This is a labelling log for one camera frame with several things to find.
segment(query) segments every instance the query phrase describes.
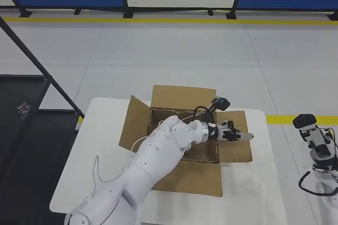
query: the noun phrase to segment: cardboard box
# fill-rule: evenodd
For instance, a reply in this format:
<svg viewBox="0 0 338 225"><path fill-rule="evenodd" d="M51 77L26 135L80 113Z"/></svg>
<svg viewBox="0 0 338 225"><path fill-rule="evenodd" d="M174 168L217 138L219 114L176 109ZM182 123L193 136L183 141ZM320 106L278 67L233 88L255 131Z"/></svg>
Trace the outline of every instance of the cardboard box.
<svg viewBox="0 0 338 225"><path fill-rule="evenodd" d="M119 145L130 150L136 140L149 135L161 120L171 115L183 119L191 115L197 106L210 105L215 96L214 89L161 85L154 86L150 107L131 96ZM217 111L215 120L217 123L233 120L237 129L248 132L244 111ZM153 189L222 196L220 163L250 161L249 141L209 141L192 145L177 167Z"/></svg>

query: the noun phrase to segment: floor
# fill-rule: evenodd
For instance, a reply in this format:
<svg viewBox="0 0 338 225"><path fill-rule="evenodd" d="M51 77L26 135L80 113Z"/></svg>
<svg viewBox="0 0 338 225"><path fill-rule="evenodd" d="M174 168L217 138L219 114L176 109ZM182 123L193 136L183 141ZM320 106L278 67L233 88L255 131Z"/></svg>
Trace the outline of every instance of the floor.
<svg viewBox="0 0 338 225"><path fill-rule="evenodd" d="M16 16L15 11L1 11ZM71 17L37 11L33 17ZM83 12L81 17L120 18ZM135 17L199 17L199 13L141 13ZM214 18L223 18L216 13ZM239 19L328 20L239 13ZM232 107L268 115L338 115L338 26L250 24L9 23L85 112L94 97L150 100L154 84L207 87ZM0 29L0 73L39 74ZM42 107L70 108L50 89ZM337 134L338 126L333 127ZM319 225L316 199L297 182L311 166L305 143L291 125L269 125L288 225Z"/></svg>

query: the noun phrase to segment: table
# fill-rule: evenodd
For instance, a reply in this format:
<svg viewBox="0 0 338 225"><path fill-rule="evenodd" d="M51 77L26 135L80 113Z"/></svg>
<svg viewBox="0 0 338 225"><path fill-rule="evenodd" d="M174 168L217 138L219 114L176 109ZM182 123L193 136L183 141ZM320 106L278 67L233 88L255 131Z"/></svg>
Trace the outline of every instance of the table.
<svg viewBox="0 0 338 225"><path fill-rule="evenodd" d="M135 154L118 146L128 103L129 100L113 98L91 101L51 200L53 212L70 212L93 191L96 155L100 157L103 179L116 177L130 163ZM221 164L223 197L150 191L144 204L143 222L287 224L265 115L259 110L244 111L248 131L254 134L253 162Z"/></svg>

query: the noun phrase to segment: yellow floor line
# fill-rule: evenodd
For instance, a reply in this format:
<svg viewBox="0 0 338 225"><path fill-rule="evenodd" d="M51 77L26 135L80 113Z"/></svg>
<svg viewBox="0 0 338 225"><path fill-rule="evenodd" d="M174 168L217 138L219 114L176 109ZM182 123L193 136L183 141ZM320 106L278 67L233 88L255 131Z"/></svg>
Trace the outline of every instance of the yellow floor line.
<svg viewBox="0 0 338 225"><path fill-rule="evenodd" d="M190 24L265 24L265 25L336 25L338 21L310 20L227 20L223 19L172 19L172 18L48 18L48 17L4 17L6 22L32 23L190 23Z"/></svg>
<svg viewBox="0 0 338 225"><path fill-rule="evenodd" d="M268 124L292 124L296 115L267 115L266 122ZM338 125L338 116L320 116L316 115L318 125Z"/></svg>

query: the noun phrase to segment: black wire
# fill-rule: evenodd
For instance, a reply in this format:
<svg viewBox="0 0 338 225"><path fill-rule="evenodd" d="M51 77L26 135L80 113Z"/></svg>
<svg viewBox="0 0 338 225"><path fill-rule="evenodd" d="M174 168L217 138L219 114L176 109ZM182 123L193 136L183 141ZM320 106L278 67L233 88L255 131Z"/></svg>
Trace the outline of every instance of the black wire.
<svg viewBox="0 0 338 225"><path fill-rule="evenodd" d="M329 127L328 129L333 131L333 137L331 136L331 139L332 139L333 142L334 142L334 152L335 152L335 155L337 156L338 145L337 145L337 143L336 143L336 133L334 132L334 129L333 129L333 128Z"/></svg>
<svg viewBox="0 0 338 225"><path fill-rule="evenodd" d="M197 107L194 109L192 121L195 120L195 116L196 116L196 114L197 114L198 109L205 109L205 111L207 112L207 114L209 114L210 117L211 117L211 118L213 119L213 121L214 121L214 116L210 113L209 109L206 108L205 106L197 106Z"/></svg>
<svg viewBox="0 0 338 225"><path fill-rule="evenodd" d="M334 189L334 191L332 193L317 193L317 192L313 192L313 191L309 191L308 189L304 188L302 186L302 183L304 181L304 179L310 174L310 171L307 171L300 179L298 182L298 186L300 187L300 189L302 189L303 191L310 193L312 195L316 195L316 196L335 196L336 194L338 194L338 187L336 187Z"/></svg>

